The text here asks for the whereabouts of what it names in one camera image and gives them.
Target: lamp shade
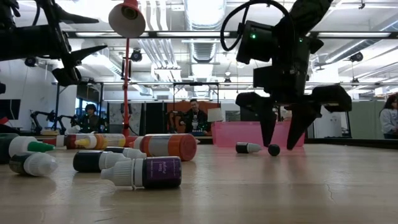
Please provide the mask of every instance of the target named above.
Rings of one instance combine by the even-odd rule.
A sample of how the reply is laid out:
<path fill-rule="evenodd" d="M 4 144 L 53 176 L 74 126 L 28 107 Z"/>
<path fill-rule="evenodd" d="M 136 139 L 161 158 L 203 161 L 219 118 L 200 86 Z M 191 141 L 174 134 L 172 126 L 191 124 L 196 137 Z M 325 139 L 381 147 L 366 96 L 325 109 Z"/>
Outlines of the lamp shade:
<path fill-rule="evenodd" d="M 221 108 L 212 108 L 207 110 L 207 122 L 223 121 L 223 112 Z"/>
<path fill-rule="evenodd" d="M 139 37 L 146 28 L 137 0 L 124 0 L 123 3 L 116 5 L 109 13 L 108 19 L 112 29 L 126 38 Z"/>

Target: green bottle cap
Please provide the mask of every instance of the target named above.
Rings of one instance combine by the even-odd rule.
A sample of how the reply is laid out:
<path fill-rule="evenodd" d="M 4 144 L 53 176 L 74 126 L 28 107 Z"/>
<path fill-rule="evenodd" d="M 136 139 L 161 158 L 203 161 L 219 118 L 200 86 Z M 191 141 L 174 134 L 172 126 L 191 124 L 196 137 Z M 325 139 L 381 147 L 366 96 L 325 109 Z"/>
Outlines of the green bottle cap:
<path fill-rule="evenodd" d="M 27 150 L 30 152 L 47 152 L 54 150 L 54 146 L 42 142 L 31 142 L 27 146 Z"/>

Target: pink bin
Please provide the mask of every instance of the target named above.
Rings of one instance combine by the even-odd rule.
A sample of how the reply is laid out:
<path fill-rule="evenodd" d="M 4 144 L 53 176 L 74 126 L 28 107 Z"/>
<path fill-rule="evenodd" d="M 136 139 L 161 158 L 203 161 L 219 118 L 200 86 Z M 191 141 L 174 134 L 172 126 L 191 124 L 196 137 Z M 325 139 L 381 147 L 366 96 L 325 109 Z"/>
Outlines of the pink bin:
<path fill-rule="evenodd" d="M 271 144 L 286 147 L 289 128 L 290 121 L 277 122 Z M 237 142 L 250 142 L 263 146 L 260 122 L 214 122 L 211 132 L 213 133 L 213 144 L 218 147 L 235 147 Z M 303 145 L 304 134 L 295 147 L 302 147 Z"/>

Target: table surface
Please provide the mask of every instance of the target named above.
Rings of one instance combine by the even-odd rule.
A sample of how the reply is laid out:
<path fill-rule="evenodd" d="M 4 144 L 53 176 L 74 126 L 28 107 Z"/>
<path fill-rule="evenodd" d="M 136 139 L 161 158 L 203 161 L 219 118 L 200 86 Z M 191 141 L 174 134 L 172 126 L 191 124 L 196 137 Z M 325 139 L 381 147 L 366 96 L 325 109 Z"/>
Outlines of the table surface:
<path fill-rule="evenodd" d="M 0 166 L 1 223 L 397 223 L 398 151 L 307 145 L 266 151 L 198 146 L 179 189 L 132 190 L 76 173 L 52 152 L 50 177 Z"/>

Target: purple label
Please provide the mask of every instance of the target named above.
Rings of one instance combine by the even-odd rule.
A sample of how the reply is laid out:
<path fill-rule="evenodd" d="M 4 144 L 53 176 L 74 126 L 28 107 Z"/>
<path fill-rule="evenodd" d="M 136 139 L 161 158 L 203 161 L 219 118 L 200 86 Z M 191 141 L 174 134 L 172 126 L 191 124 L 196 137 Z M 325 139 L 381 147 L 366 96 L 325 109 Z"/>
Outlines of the purple label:
<path fill-rule="evenodd" d="M 178 157 L 151 157 L 147 162 L 147 181 L 181 179 L 181 160 Z"/>

